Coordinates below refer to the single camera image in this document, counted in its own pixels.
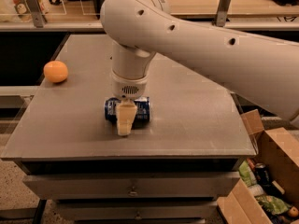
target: drawer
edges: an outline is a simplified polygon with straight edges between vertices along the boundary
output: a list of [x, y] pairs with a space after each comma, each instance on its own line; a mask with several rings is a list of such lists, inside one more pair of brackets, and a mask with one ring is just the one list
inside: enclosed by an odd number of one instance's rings
[[171, 218], [207, 218], [217, 202], [102, 202], [57, 203], [57, 212], [72, 220], [145, 220]]
[[238, 172], [166, 174], [28, 175], [24, 184], [40, 199], [227, 196]]

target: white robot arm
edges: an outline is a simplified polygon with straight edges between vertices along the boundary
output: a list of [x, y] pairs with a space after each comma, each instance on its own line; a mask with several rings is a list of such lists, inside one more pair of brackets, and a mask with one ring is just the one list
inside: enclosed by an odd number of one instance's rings
[[101, 22], [115, 41], [113, 92], [142, 95], [159, 52], [299, 127], [299, 45], [167, 14], [165, 0], [106, 0]]

